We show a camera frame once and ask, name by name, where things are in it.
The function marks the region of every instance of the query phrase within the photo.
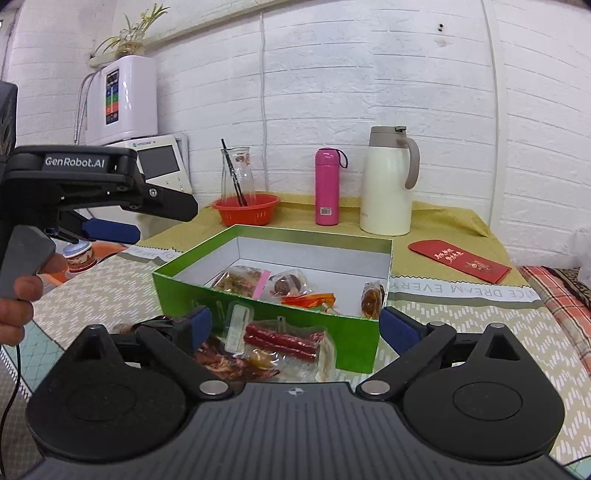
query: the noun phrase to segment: pink thermos bottle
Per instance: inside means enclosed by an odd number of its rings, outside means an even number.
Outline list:
[[[345,165],[340,162],[343,155]],[[316,152],[316,223],[339,223],[339,169],[347,168],[347,155],[337,148],[321,148]]]

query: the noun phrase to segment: gray screen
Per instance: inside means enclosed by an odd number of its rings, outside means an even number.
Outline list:
[[[138,150],[138,158],[146,180],[179,171],[174,150],[170,145]]]

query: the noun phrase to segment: gray hose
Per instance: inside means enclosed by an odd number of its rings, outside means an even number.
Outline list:
[[[76,123],[74,125],[74,145],[78,145],[80,143],[80,132],[82,131],[82,122],[84,120],[84,114],[86,113],[88,90],[90,90],[90,84],[97,73],[99,73],[99,71],[89,73],[86,77],[84,77],[84,80],[82,80],[82,84],[80,85],[80,92],[78,93],[78,105],[76,106]],[[88,79],[90,79],[90,81],[86,85],[84,102],[82,103],[82,92],[84,91],[84,85]]]

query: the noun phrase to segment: silver screw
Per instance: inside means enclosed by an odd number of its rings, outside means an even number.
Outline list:
[[[206,380],[199,385],[199,390],[206,395],[221,395],[228,391],[228,384],[221,380]]]
[[[390,385],[383,380],[367,380],[361,384],[361,390],[367,395],[384,395],[390,391]]]

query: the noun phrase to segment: orange candy wrapper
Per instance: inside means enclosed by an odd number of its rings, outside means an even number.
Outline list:
[[[323,304],[332,308],[335,305],[336,297],[332,293],[310,293],[306,295],[297,295],[283,297],[281,303],[291,307],[301,307],[303,309],[312,309]]]

